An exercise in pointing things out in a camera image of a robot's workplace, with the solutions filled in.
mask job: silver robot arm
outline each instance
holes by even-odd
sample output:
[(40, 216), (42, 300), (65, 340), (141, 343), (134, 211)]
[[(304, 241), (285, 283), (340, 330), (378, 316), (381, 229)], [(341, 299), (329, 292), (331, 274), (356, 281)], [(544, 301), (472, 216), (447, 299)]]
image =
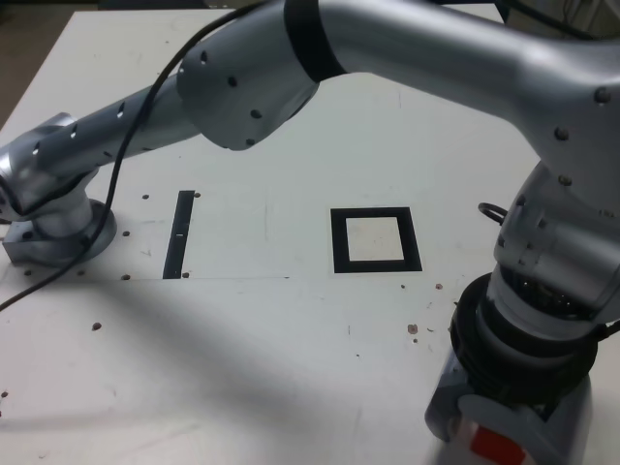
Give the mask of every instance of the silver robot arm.
[[(427, 423), (447, 439), (450, 418), (473, 409), (480, 423), (514, 437), (538, 411), (483, 412), (552, 406), (540, 430), (521, 439), (540, 463), (568, 463), (567, 444), (583, 443), (564, 420), (581, 415), (583, 396), (571, 395), (583, 390), (602, 324), (620, 318), (618, 56), (616, 42), (534, 38), (413, 0), (273, 1), (187, 53), (127, 155), (198, 133), (247, 149), (293, 117), (322, 80), (347, 73), (372, 73), (510, 121), (541, 163), (503, 222), (495, 271), (457, 307), (455, 354)], [(14, 262), (60, 265), (79, 252), (101, 210), (84, 186), (113, 162), (147, 90), (78, 122), (59, 115), (0, 149), (0, 217), (14, 221), (4, 241)], [(111, 217), (90, 256), (114, 233)], [(528, 390), (532, 379), (546, 388)], [(467, 395), (476, 399), (461, 405)], [(483, 407), (471, 407), (479, 401)]]

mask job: white table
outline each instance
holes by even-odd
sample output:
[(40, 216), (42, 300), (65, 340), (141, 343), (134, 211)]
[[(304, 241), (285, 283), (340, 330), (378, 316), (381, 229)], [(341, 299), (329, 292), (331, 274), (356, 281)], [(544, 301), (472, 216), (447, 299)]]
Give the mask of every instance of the white table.
[[(0, 145), (149, 85), (221, 14), (75, 14)], [(497, 225), (477, 205), (508, 205), (536, 161), (507, 123), (364, 75), (323, 83), (247, 152), (194, 138), (126, 161), (114, 211), (131, 235), (0, 314), (0, 463), (450, 463), (423, 414), (453, 303), (494, 265)], [(191, 275), (162, 280), (185, 189), (201, 193)], [(329, 210), (342, 206), (410, 206), (423, 272), (334, 274)], [(0, 255), (2, 299), (45, 274)], [(603, 343), (591, 373), (586, 463), (620, 453), (619, 348)]]

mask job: cable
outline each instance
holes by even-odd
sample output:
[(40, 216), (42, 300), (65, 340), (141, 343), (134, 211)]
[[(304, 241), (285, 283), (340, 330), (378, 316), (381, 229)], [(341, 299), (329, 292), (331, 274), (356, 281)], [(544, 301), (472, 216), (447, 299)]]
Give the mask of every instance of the cable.
[(63, 276), (65, 273), (67, 273), (67, 271), (69, 271), (74, 265), (78, 264), (81, 261), (81, 259), (83, 259), (83, 257), (88, 253), (88, 251), (92, 247), (92, 244), (101, 235), (101, 232), (104, 230), (104, 227), (106, 225), (106, 221), (108, 220), (109, 213), (110, 213), (111, 207), (112, 207), (112, 201), (114, 200), (114, 193), (116, 191), (116, 184), (118, 182), (118, 175), (120, 174), (120, 167), (121, 167), (121, 164), (123, 163), (123, 158), (125, 157), (125, 152), (127, 151), (127, 147), (129, 146), (129, 143), (131, 142), (132, 138), (134, 137), (134, 134), (136, 133), (136, 131), (140, 127), (140, 124), (142, 124), (142, 122), (145, 121), (146, 117), (148, 116), (148, 114), (149, 114), (149, 112), (151, 110), (151, 106), (152, 106), (152, 104), (153, 104), (153, 102), (155, 100), (155, 97), (157, 96), (157, 93), (159, 92), (159, 89), (162, 87), (162, 85), (164, 84), (164, 82), (166, 81), (166, 79), (168, 78), (170, 73), (172, 72), (172, 70), (176, 67), (176, 65), (178, 65), (181, 62), (181, 60), (187, 54), (187, 52), (193, 46), (195, 46), (197, 43), (199, 43), (205, 36), (207, 36), (208, 34), (212, 33), (216, 29), (219, 29), (220, 27), (228, 24), (232, 20), (247, 15), (248, 13), (250, 13), (253, 10), (257, 9), (263, 3), (264, 2), (258, 2), (258, 3), (252, 4), (252, 5), (248, 5), (248, 6), (239, 8), (238, 10), (235, 10), (233, 12), (230, 12), (227, 15), (223, 15), (222, 17), (219, 17), (219, 18), (215, 19), (214, 21), (212, 21), (209, 24), (207, 24), (206, 26), (204, 26), (204, 28), (201, 29), (199, 32), (197, 32), (176, 53), (176, 55), (172, 58), (170, 63), (168, 65), (166, 65), (166, 68), (164, 68), (162, 73), (157, 77), (157, 79), (155, 79), (155, 82), (153, 83), (153, 85), (149, 89), (148, 93), (146, 94), (146, 97), (144, 97), (144, 101), (142, 102), (142, 105), (139, 108), (139, 111), (138, 111), (138, 114), (136, 115), (136, 118), (134, 118), (134, 121), (132, 122), (131, 126), (129, 127), (129, 130), (127, 131), (127, 134), (125, 135), (125, 138), (123, 139), (123, 141), (120, 144), (120, 147), (118, 148), (118, 154), (116, 155), (116, 160), (114, 161), (114, 167), (112, 169), (112, 174), (111, 174), (111, 177), (109, 179), (109, 187), (108, 187), (108, 196), (106, 198), (106, 206), (104, 207), (104, 211), (102, 213), (101, 220), (99, 221), (99, 224), (97, 225), (97, 229), (95, 230), (93, 235), (90, 237), (88, 242), (84, 244), (84, 248), (81, 250), (81, 252), (79, 252), (65, 266), (63, 266), (62, 268), (60, 268), (56, 272), (50, 274), (47, 278), (41, 280), (37, 284), (29, 287), (28, 289), (22, 291), (21, 293), (16, 294), (13, 297), (9, 298), (8, 300), (2, 302), (0, 304), (0, 312), (5, 310), (5, 309), (7, 309), (8, 307), (13, 305), (17, 301), (23, 299), (24, 297), (26, 297), (28, 295), (31, 295), (32, 293), (38, 291), (39, 289), (43, 288), (44, 286), (48, 285), (49, 283), (54, 282), (55, 280), (57, 280), (58, 278)]
[(524, 3), (519, 2), (518, 0), (497, 0), (497, 3), (500, 3), (508, 8), (511, 8), (513, 10), (517, 10), (518, 12), (520, 12), (523, 15), (526, 15), (536, 21), (538, 21), (541, 24), (544, 24), (545, 26), (551, 27), (553, 29), (556, 29), (560, 32), (563, 32), (564, 34), (567, 34), (569, 36), (575, 37), (576, 39), (580, 39), (582, 41), (596, 41), (598, 40), (597, 37), (594, 37), (590, 34), (588, 34), (587, 32), (584, 31), (580, 31), (579, 29), (576, 29), (572, 26), (570, 26), (569, 24), (565, 24), (562, 21), (551, 17), (551, 16), (547, 16), (542, 14), (541, 12), (539, 12), (538, 10), (533, 9), (532, 7), (525, 5)]
[(494, 205), (493, 203), (480, 203), (478, 210), (487, 218), (490, 218), (495, 223), (499, 223), (500, 226), (504, 224), (508, 211), (501, 206)]

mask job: mounting hole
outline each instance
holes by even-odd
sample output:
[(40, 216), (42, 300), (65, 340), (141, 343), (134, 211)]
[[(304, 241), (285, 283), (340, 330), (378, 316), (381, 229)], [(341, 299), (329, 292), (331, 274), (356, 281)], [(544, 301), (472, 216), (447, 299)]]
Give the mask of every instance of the mounting hole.
[(611, 100), (611, 93), (607, 90), (606, 87), (599, 87), (594, 92), (594, 101), (597, 104), (607, 104)]
[(569, 130), (564, 128), (555, 128), (553, 135), (558, 140), (568, 140), (569, 139)]
[(573, 180), (570, 179), (568, 176), (565, 176), (564, 174), (558, 176), (558, 182), (565, 187), (573, 185)]

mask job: black square outline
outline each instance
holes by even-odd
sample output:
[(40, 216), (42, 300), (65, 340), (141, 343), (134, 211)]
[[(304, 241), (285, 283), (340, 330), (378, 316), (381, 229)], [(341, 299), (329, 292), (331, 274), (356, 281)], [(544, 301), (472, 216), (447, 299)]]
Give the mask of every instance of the black square outline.
[[(349, 257), (347, 218), (396, 218), (404, 260), (352, 262)], [(335, 273), (391, 273), (422, 271), (414, 222), (408, 206), (376, 208), (332, 208), (331, 246)]]

